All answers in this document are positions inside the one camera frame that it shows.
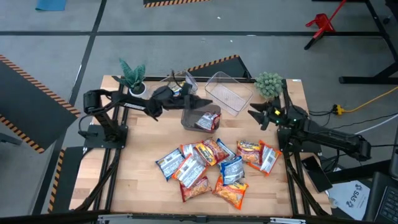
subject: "green plant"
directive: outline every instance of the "green plant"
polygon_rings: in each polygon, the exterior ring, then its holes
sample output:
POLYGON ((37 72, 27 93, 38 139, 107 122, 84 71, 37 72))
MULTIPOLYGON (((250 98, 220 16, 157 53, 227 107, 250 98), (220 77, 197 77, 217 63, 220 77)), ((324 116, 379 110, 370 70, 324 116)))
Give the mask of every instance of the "green plant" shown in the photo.
POLYGON ((131 88, 133 91, 138 91, 145 75, 145 65, 139 65, 136 69, 131 69, 130 66, 121 58, 119 58, 120 67, 122 68, 124 77, 113 77, 120 84, 131 88))
POLYGON ((260 95, 266 99, 277 97, 282 92, 282 77, 277 73, 261 73, 254 86, 260 95))

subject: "gray floor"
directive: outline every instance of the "gray floor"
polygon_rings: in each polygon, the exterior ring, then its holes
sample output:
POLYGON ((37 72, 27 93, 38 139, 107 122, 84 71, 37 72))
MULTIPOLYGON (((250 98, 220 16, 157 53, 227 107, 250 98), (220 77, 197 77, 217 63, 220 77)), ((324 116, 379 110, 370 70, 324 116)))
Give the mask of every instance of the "gray floor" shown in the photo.
MULTIPOLYGON (((93 27, 100 0, 69 0, 65 11, 36 12, 35 1, 0 0, 0 31, 4 30, 88 30, 93 27)), ((390 14, 382 1, 372 1, 381 18, 390 14)), ((99 31, 164 30, 250 30, 309 31, 304 24, 315 14, 330 15, 337 3, 310 0, 212 0, 197 4, 144 9, 141 0, 109 0, 99 31)), ((347 4, 333 21, 339 31, 376 31, 364 4, 347 4)), ((398 46, 397 21, 386 26, 398 46)), ((68 98, 83 58, 88 37, 0 36, 0 54, 10 58, 54 92, 68 98)), ((84 92, 99 88, 103 75, 120 75, 118 58, 131 65, 145 63, 148 75, 165 75, 227 55, 239 54, 252 75, 267 71, 285 78, 303 80, 309 108, 328 110, 332 104, 353 108, 393 88, 390 85, 340 85, 342 75, 371 76, 393 61, 380 38, 326 37, 304 51, 308 37, 236 36, 112 36, 97 37, 76 107, 82 109, 84 92)), ((352 114, 332 117, 328 127, 350 124, 394 113, 398 91, 352 114)), ((314 118, 323 124, 326 117, 314 118)), ((342 131, 356 132, 378 121, 359 124, 342 131)), ((392 144, 398 119, 364 134, 371 144, 392 144)), ((0 131, 7 132, 4 126, 0 131)), ((81 146, 73 124, 64 146, 81 146)), ((324 149, 326 157, 335 151, 324 149)), ((38 155, 26 146, 6 146, 0 151, 0 217, 30 213, 38 184, 48 163, 50 151, 38 155)), ((377 148, 368 162, 389 158, 391 150, 377 148)), ((360 164, 342 157, 340 165, 360 164)))

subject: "wooden table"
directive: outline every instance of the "wooden table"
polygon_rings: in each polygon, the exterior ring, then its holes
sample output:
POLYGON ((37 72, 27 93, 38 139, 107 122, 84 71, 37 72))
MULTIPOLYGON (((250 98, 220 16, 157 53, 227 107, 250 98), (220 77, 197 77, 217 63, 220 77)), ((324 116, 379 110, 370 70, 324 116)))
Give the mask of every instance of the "wooden table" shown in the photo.
MULTIPOLYGON (((159 85, 159 82, 147 82, 147 86, 159 85)), ((303 86, 300 80, 287 80, 289 95, 295 105, 307 109, 303 86)), ((205 98, 205 83, 199 83, 197 95, 205 98)), ((261 98, 251 83, 244 84, 252 89, 252 103, 262 103, 261 98)), ((104 76, 101 88, 117 90, 116 83, 110 76, 104 76)), ((266 131, 247 113, 246 108, 237 117, 222 111, 220 128, 214 134, 186 131, 180 124, 182 111, 164 111, 159 122, 146 116, 143 112, 129 110, 127 125, 129 133, 126 147, 122 150, 116 185, 112 201, 112 212, 126 213, 173 213, 173 214, 207 214, 207 215, 256 215, 256 216, 291 216, 289 188, 283 158, 279 158, 268 177, 245 165, 246 178, 249 184, 244 196, 242 210, 237 210, 222 198, 206 193, 182 202, 180 187, 176 180, 166 182, 155 161, 178 148, 180 144, 197 142, 208 137, 221 140, 233 150, 236 141, 245 139, 258 142, 262 139, 278 148, 276 126, 270 124, 266 131)), ((70 209, 79 206, 98 182, 103 161, 104 149, 94 149, 81 162, 70 209)), ((302 153, 302 157, 311 154, 302 153)), ((210 167, 207 176, 212 187, 220 174, 217 166, 210 167)), ((331 213, 326 194, 318 194, 306 173, 305 183, 309 191, 322 208, 331 213)), ((100 208, 108 187, 103 191, 100 208)), ((299 189, 295 189, 299 212, 303 213, 299 189)))

